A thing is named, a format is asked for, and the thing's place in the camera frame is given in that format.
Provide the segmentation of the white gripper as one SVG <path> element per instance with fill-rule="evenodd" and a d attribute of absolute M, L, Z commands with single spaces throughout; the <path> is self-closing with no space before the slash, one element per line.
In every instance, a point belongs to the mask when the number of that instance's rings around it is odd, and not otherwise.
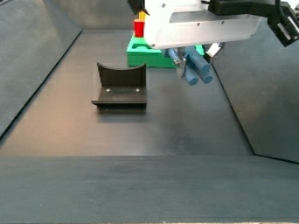
<path fill-rule="evenodd" d="M 154 49 L 206 45 L 206 60 L 211 63 L 225 43 L 249 39 L 258 30 L 261 18 L 249 14 L 217 16 L 202 0 L 145 0 L 145 40 Z M 186 63 L 182 48 L 174 50 L 179 78 Z"/>

